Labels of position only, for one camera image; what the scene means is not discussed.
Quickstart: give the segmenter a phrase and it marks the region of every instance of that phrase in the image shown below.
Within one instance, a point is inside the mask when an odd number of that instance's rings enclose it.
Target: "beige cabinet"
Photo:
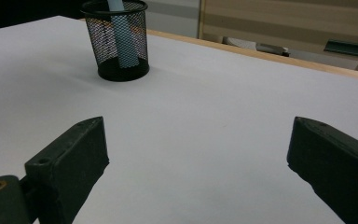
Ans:
[[[357,50],[358,0],[202,0],[199,37],[206,35],[358,60],[325,51],[333,40]]]

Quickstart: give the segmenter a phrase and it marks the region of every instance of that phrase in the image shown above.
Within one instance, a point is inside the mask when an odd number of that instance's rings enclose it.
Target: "black mesh pen holder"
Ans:
[[[145,10],[147,4],[124,0],[123,11],[109,11],[107,1],[82,5],[100,77],[131,81],[149,71]]]

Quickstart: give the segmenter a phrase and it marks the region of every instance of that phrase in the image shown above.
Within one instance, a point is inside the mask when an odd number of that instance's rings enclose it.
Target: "white table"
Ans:
[[[148,37],[148,75],[97,75],[83,21],[0,29],[0,175],[103,116],[111,164],[75,223],[343,223],[287,167],[295,116],[358,138],[358,79]]]

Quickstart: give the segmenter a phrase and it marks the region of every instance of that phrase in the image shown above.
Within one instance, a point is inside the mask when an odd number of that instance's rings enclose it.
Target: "wooden table edge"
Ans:
[[[173,35],[173,34],[164,33],[164,32],[155,31],[155,30],[147,30],[147,33],[149,35],[165,37],[165,38],[183,41],[183,42],[191,43],[191,44],[197,44],[197,45],[201,45],[201,46],[205,46],[205,47],[209,47],[209,48],[213,48],[213,49],[221,49],[221,50],[238,53],[241,55],[250,56],[250,57],[254,57],[254,58],[258,58],[258,59],[268,60],[268,61],[272,61],[272,62],[276,62],[276,63],[285,63],[285,64],[300,66],[300,67],[309,68],[309,69],[313,69],[313,70],[328,72],[328,73],[332,73],[332,74],[336,74],[336,75],[358,78],[358,71],[354,71],[351,69],[340,68],[340,67],[335,67],[332,65],[322,64],[322,63],[313,63],[313,62],[308,62],[308,61],[304,61],[304,60],[283,57],[283,56],[260,52],[260,51],[256,51],[256,50],[252,50],[252,49],[242,49],[242,48],[235,47],[235,46],[223,45],[223,44],[214,43],[211,41],[196,39],[196,38],[182,36],[182,35]]]

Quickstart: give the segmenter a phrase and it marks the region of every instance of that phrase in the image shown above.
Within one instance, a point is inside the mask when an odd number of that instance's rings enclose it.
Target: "pen holder base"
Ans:
[[[131,81],[149,71],[145,10],[139,0],[124,0],[123,11],[109,11],[107,1],[82,5],[100,77]]]

